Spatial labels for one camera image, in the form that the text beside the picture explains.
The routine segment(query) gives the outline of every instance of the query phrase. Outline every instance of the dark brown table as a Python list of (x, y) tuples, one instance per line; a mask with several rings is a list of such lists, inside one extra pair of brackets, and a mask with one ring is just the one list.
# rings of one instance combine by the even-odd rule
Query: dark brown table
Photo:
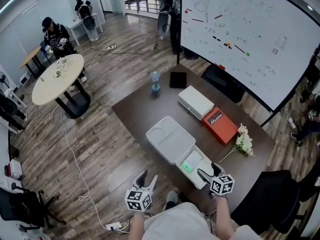
[(248, 194), (260, 173), (265, 170), (275, 146), (275, 141), (240, 107), (200, 76), (179, 64), (161, 75), (159, 81), (161, 90), (158, 95), (152, 93), (150, 81), (112, 108), (134, 139), (155, 161), (159, 171), (164, 172), (202, 212), (210, 213), (215, 209), (216, 204), (208, 196), (208, 186), (201, 190), (196, 189), (175, 165), (170, 165), (154, 149), (148, 142), (146, 133), (165, 116), (170, 116), (195, 138), (197, 147), (215, 163), (218, 163), (232, 149), (236, 136), (224, 146), (201, 121), (188, 112), (178, 102), (178, 94), (182, 90), (169, 87), (171, 71), (186, 72), (188, 86), (192, 85), (211, 100), (214, 106), (219, 107), (237, 126), (243, 123), (248, 129), (248, 134), (253, 138), (252, 147), (255, 156), (246, 157), (234, 152), (220, 164), (235, 179), (233, 192), (228, 195), (228, 204), (232, 212)]

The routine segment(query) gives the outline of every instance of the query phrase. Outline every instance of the white storage box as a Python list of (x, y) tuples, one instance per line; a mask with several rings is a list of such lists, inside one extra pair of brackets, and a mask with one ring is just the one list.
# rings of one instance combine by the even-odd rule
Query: white storage box
[(8, 176), (10, 178), (19, 180), (22, 176), (21, 164), (16, 160), (11, 160), (8, 164)]
[(199, 120), (214, 108), (214, 104), (191, 85), (179, 93), (178, 101)]
[[(170, 116), (166, 116), (152, 127), (146, 133), (146, 137), (152, 146), (171, 165), (176, 165), (197, 189), (202, 189), (206, 185), (199, 177), (197, 173), (198, 169), (202, 169), (210, 175), (214, 174), (210, 159), (195, 145), (195, 138)], [(182, 164), (192, 151), (196, 151), (202, 156), (202, 159), (198, 165), (189, 172), (182, 167)]]

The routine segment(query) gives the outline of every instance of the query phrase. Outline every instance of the black cap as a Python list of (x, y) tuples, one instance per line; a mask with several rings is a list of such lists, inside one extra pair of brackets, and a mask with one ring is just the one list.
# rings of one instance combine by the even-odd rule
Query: black cap
[(50, 17), (46, 17), (43, 21), (42, 21), (42, 27), (48, 29), (51, 26), (52, 23), (52, 19)]

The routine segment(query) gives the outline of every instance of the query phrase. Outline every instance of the person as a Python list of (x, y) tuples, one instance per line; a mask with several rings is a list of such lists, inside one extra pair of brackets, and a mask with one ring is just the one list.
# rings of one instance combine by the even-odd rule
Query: person
[(25, 128), (17, 123), (12, 116), (17, 116), (25, 122), (27, 121), (27, 115), (22, 113), (11, 99), (5, 97), (3, 94), (0, 94), (0, 117), (15, 127), (18, 133), (21, 133)]
[(215, 195), (217, 237), (211, 234), (195, 205), (189, 202), (178, 205), (178, 200), (178, 193), (170, 191), (164, 211), (146, 221), (143, 212), (135, 211), (128, 240), (261, 240), (247, 225), (234, 231), (226, 196)]
[(306, 121), (298, 134), (291, 132), (291, 139), (298, 145), (309, 134), (320, 133), (320, 96), (313, 95), (306, 89), (301, 96), (301, 102), (307, 104), (307, 109), (302, 112), (300, 117), (305, 117)]
[[(56, 24), (50, 17), (46, 17), (42, 21), (42, 27), (44, 31), (44, 43), (46, 46), (52, 47), (53, 54), (57, 60), (71, 54), (77, 54), (77, 50), (70, 42), (70, 36), (65, 26)], [(66, 43), (62, 45), (61, 40), (63, 38), (66, 39)], [(78, 78), (81, 79), (83, 83), (87, 81), (83, 72), (80, 73)], [(70, 86), (70, 91), (74, 89), (75, 84), (73, 83)]]
[(95, 19), (92, 17), (93, 7), (90, 1), (76, 0), (74, 8), (78, 17), (82, 20), (84, 29), (91, 42), (99, 39)]

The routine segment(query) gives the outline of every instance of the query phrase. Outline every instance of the railing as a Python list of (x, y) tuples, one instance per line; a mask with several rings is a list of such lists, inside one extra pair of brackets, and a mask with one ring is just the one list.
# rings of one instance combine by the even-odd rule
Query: railing
[(159, 0), (124, 0), (124, 3), (127, 10), (159, 14)]

